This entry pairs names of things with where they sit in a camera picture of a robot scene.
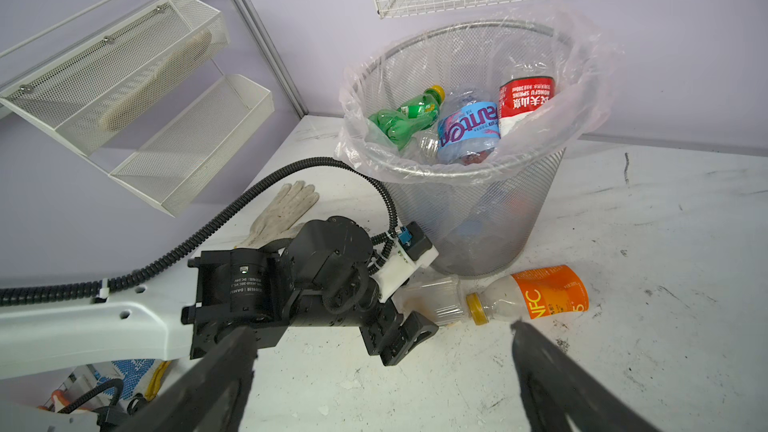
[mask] zip tie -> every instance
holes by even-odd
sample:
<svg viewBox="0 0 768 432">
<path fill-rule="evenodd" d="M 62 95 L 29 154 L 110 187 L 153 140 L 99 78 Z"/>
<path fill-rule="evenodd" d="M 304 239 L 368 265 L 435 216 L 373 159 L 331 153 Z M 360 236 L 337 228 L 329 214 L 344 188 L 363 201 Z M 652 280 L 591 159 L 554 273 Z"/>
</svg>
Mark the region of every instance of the zip tie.
<svg viewBox="0 0 768 432">
<path fill-rule="evenodd" d="M 102 300 L 107 300 L 109 297 L 109 280 L 106 278 L 101 279 L 101 288 L 98 290 L 98 297 Z"/>
</svg>

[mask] gray glove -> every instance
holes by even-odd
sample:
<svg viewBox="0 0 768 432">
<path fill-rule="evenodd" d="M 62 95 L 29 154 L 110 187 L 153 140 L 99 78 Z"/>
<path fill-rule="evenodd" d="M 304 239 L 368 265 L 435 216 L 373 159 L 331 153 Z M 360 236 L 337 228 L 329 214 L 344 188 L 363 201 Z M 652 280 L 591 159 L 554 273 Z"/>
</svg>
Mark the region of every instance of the gray glove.
<svg viewBox="0 0 768 432">
<path fill-rule="evenodd" d="M 320 195 L 315 192 L 315 187 L 304 186 L 303 180 L 293 185 L 285 184 L 272 203 L 256 217 L 248 238 L 235 248 L 260 248 L 278 238 L 295 237 L 304 224 L 293 224 L 315 205 L 318 198 Z"/>
</svg>

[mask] trash can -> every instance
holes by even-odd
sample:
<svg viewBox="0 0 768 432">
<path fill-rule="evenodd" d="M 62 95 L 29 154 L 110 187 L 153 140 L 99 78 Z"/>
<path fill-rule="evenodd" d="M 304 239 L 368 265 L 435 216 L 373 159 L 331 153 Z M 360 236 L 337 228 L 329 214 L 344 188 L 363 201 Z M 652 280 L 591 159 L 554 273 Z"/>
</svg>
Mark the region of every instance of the trash can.
<svg viewBox="0 0 768 432">
<path fill-rule="evenodd" d="M 509 266 L 523 250 L 564 148 L 608 115 L 605 77 L 614 48 L 591 24 L 554 12 L 532 20 L 476 20 L 419 34 L 348 74 L 340 100 L 345 121 L 336 157 L 383 181 L 402 223 L 417 221 L 446 274 L 481 277 Z M 367 119 L 430 87 L 480 83 L 498 90 L 511 78 L 552 76 L 553 99 L 520 121 L 483 163 L 429 165 L 408 160 Z"/>
</svg>

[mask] red label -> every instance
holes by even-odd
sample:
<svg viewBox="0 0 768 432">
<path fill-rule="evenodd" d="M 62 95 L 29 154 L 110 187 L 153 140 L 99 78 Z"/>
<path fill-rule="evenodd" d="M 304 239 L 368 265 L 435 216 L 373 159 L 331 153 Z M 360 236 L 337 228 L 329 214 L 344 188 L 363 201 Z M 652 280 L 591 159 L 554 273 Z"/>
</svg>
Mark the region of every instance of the red label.
<svg viewBox="0 0 768 432">
<path fill-rule="evenodd" d="M 498 91 L 498 128 L 502 137 L 513 125 L 554 96 L 551 77 L 525 77 L 505 83 Z"/>
</svg>

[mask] crushed green bottle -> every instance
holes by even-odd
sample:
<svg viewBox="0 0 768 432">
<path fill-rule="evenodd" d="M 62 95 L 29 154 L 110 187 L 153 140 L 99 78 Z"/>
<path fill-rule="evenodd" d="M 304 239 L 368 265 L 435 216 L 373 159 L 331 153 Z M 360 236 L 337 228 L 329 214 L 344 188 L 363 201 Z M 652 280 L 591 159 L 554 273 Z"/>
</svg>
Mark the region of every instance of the crushed green bottle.
<svg viewBox="0 0 768 432">
<path fill-rule="evenodd" d="M 413 134 L 435 123 L 445 98 L 446 92 L 442 87 L 432 86 L 402 104 L 398 110 L 379 110 L 369 119 L 401 150 Z"/>
</svg>

